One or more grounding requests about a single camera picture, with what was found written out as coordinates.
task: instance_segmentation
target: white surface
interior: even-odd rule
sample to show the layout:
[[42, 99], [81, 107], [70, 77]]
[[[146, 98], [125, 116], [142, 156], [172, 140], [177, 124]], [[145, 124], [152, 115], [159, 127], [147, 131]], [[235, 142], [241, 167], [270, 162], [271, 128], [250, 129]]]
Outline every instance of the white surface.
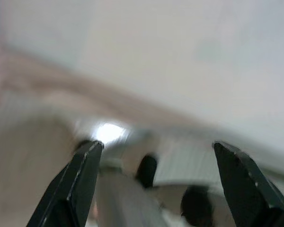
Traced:
[[284, 155], [284, 1], [90, 3], [4, 1], [8, 42]]

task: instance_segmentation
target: bright light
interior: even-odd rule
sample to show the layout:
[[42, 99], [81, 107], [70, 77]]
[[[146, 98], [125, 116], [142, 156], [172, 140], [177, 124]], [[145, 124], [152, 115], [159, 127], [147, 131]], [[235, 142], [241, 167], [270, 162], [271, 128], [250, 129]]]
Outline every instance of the bright light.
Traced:
[[96, 129], [93, 138], [107, 144], [123, 137], [124, 133], [124, 128], [115, 124], [105, 123]]

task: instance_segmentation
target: white wall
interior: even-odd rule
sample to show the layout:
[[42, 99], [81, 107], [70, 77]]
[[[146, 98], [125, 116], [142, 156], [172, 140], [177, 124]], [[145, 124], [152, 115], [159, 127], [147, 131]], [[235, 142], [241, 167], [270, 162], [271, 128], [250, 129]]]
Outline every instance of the white wall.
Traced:
[[10, 45], [284, 154], [284, 1], [5, 1]]

